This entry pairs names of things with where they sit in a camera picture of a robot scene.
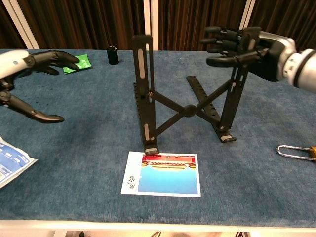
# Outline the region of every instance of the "brown curtain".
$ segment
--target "brown curtain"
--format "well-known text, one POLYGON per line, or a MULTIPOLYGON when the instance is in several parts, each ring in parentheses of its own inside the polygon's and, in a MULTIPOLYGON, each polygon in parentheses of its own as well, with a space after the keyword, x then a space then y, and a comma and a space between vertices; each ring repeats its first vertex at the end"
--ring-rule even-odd
POLYGON ((0 1, 0 48, 26 48, 2 1, 0 1))
POLYGON ((239 28, 246 0, 159 0, 159 50, 206 50, 206 26, 239 28))
POLYGON ((316 43, 316 0, 256 0, 249 26, 293 38, 298 50, 316 43))
POLYGON ((131 49, 145 33, 143 0, 18 0, 40 48, 131 49))

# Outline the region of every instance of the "round pivot joint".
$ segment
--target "round pivot joint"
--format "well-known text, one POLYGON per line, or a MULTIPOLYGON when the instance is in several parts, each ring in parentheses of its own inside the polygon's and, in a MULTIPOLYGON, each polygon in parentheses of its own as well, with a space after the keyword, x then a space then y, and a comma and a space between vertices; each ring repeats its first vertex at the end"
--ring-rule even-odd
POLYGON ((186 107, 184 107, 184 116, 185 117, 192 117, 194 115, 196 115, 197 113, 197 108, 195 105, 187 105, 186 107))

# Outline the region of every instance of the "green packet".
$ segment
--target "green packet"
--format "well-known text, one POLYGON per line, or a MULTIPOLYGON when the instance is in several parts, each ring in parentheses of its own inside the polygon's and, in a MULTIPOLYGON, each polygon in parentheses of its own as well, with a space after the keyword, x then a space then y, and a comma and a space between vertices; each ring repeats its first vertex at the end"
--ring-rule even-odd
MULTIPOLYGON (((84 54, 84 55, 76 56, 76 58, 80 60, 80 62, 76 63, 76 65, 79 67, 79 70, 92 67, 91 63, 89 62, 88 55, 84 54)), ((64 67, 63 69, 64 69, 65 74, 75 72, 75 70, 72 70, 67 67, 64 67)))

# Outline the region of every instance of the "blue printed label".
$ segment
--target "blue printed label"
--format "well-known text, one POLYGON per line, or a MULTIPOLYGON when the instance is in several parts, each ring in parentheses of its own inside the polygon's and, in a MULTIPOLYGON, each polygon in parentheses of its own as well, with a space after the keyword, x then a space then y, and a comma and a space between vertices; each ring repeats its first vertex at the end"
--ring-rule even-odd
POLYGON ((9 176, 29 162, 29 159, 22 153, 0 142, 0 173, 9 176))

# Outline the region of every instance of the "black cylinder container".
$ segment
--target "black cylinder container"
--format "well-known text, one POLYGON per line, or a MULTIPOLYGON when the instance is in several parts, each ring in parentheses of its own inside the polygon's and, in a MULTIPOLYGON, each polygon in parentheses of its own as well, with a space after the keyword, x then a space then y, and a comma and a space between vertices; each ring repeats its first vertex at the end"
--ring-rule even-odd
POLYGON ((107 48, 109 63, 115 65, 119 63, 118 49, 114 46, 107 48))

